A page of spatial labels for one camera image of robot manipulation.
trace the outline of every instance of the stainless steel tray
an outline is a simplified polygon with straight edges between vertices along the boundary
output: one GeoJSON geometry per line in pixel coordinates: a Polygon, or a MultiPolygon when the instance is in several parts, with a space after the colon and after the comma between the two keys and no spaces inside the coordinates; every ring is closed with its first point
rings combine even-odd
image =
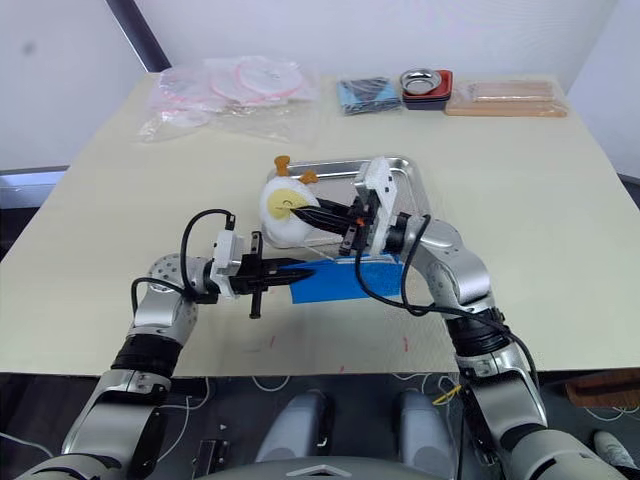
{"type": "MultiPolygon", "coordinates": [[[[406,157],[385,156],[391,168],[391,174],[398,188],[394,206],[394,214],[405,212],[410,215],[430,213],[427,194],[422,185],[422,178],[415,163],[406,157]]],[[[299,178],[307,170],[313,170],[318,176],[317,183],[307,186],[316,197],[351,205],[356,196],[353,179],[364,163],[372,158],[356,158],[348,160],[331,160],[326,162],[291,163],[289,176],[299,178]]],[[[269,172],[267,181],[275,177],[275,169],[269,172]]],[[[307,246],[319,246],[340,243],[339,235],[314,231],[306,240],[307,246]]]]}

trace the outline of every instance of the beige table surface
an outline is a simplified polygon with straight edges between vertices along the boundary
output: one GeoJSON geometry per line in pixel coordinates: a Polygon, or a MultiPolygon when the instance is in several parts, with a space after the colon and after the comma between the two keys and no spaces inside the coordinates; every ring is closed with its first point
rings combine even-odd
{"type": "MultiPolygon", "coordinates": [[[[0,371],[102,373],[131,322],[130,281],[177,251],[194,213],[231,209],[248,234],[274,156],[384,153],[418,164],[435,214],[484,260],[539,368],[640,365],[640,214],[577,115],[342,117],[329,93],[314,146],[211,129],[138,144],[151,82],[96,133],[2,262],[0,371]]],[[[197,227],[190,254],[210,255],[221,225],[197,227]]],[[[369,299],[291,305],[289,295],[265,295],[260,320],[248,318],[248,297],[201,307],[176,374],[455,369],[436,315],[369,299]]]]}

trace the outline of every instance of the floor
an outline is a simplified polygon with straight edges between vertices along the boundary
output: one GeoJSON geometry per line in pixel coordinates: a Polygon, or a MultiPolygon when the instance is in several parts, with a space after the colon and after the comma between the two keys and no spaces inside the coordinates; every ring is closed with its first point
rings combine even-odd
{"type": "MultiPolygon", "coordinates": [[[[624,183],[640,208],[640,185],[624,183]]],[[[0,211],[0,258],[4,257],[37,209],[0,211]]],[[[583,442],[589,442],[597,429],[614,433],[640,462],[640,414],[623,416],[614,422],[602,422],[585,410],[573,407],[561,383],[552,375],[542,376],[542,390],[549,423],[583,442]]],[[[330,445],[333,455],[360,455],[393,460],[395,439],[391,428],[393,402],[406,388],[419,387],[421,378],[402,382],[391,375],[339,375],[296,377],[280,392],[259,391],[251,379],[215,379],[215,396],[206,407],[191,413],[186,433],[175,450],[149,477],[151,480],[191,478],[192,459],[202,439],[230,442],[226,468],[253,460],[259,443],[278,412],[297,393],[320,389],[334,401],[335,421],[330,445]]],[[[80,412],[96,383],[95,378],[0,374],[0,431],[41,443],[56,452],[73,420],[80,412]]],[[[428,383],[426,391],[436,394],[428,383]]],[[[174,385],[171,403],[183,403],[185,395],[193,402],[204,396],[202,379],[179,380],[174,385]]],[[[451,405],[450,421],[458,432],[460,405],[451,405]]],[[[169,427],[163,450],[177,437],[184,422],[184,410],[168,409],[169,427]]],[[[597,410],[602,416],[615,412],[597,410]]],[[[45,459],[38,450],[0,439],[0,479],[14,478],[45,459]]],[[[473,452],[465,450],[465,479],[499,478],[496,467],[480,466],[473,452]]]]}

